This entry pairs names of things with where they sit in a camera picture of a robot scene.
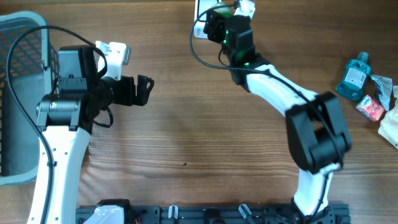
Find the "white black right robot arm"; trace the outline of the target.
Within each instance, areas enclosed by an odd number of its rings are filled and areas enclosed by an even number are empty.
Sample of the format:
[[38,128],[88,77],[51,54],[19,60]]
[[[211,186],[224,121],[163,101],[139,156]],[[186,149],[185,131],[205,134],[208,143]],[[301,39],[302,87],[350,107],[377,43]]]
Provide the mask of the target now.
[[293,223],[337,219],[328,191],[333,174],[343,168],[343,156],[351,149],[338,98],[329,91],[318,94],[296,85],[257,53],[250,16],[232,14],[229,5],[218,5],[203,12],[202,18],[203,32],[221,45],[229,62],[223,68],[235,84],[267,101],[285,118],[289,152],[299,178],[291,213],[279,217]]

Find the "beige bread bag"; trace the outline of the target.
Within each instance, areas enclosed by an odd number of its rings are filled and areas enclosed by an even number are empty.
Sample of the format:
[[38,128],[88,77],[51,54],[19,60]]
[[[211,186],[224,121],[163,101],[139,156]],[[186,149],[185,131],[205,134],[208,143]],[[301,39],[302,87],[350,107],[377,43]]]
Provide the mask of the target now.
[[397,85],[393,86],[393,95],[395,98],[394,107],[388,111],[382,121],[380,122],[380,127],[378,133],[385,138],[389,143],[391,143],[395,148],[397,148],[398,131],[397,131]]

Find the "black red snack packet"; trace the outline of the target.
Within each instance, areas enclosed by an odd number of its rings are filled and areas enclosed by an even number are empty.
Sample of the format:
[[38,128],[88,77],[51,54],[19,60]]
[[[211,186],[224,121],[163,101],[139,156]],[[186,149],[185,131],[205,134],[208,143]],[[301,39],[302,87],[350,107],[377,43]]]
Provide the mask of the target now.
[[382,107],[389,111],[390,99],[392,93],[392,79],[387,77],[382,77],[379,75],[371,75],[371,80],[376,86],[375,97],[380,102]]

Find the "green lid jar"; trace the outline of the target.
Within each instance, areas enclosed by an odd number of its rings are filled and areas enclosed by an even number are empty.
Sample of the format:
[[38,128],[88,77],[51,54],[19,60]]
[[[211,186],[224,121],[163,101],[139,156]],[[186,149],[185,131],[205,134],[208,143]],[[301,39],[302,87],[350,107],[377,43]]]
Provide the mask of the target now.
[[232,12],[231,12],[231,8],[227,6],[227,4],[223,3],[223,2],[217,2],[215,5],[213,5],[212,7],[220,7],[215,9],[215,12],[221,14],[222,16],[225,17],[231,17],[232,16]]

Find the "red tissue packet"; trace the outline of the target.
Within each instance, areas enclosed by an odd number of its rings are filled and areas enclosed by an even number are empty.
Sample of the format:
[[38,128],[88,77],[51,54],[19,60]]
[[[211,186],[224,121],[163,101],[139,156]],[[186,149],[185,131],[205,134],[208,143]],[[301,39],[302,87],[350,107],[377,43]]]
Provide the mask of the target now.
[[363,99],[356,106],[356,109],[368,117],[371,121],[379,121],[385,112],[384,107],[369,95],[365,95],[363,97]]

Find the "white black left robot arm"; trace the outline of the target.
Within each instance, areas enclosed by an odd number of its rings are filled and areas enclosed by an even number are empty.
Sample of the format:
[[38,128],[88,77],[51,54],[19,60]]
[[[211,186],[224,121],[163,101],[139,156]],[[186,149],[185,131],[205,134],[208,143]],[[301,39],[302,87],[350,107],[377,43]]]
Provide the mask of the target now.
[[62,47],[55,91],[37,105],[36,125],[44,137],[29,223],[74,223],[81,164],[95,118],[111,104],[144,106],[153,79],[122,75],[131,49],[126,44]]

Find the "blue mouthwash bottle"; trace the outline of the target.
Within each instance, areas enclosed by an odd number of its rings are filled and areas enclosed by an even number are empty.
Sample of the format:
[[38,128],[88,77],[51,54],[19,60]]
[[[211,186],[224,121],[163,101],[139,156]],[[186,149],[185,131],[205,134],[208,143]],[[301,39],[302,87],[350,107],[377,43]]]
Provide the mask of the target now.
[[364,84],[371,73],[368,64],[369,54],[360,52],[357,58],[349,60],[346,64],[345,74],[336,86],[336,92],[351,101],[359,101],[363,95]]

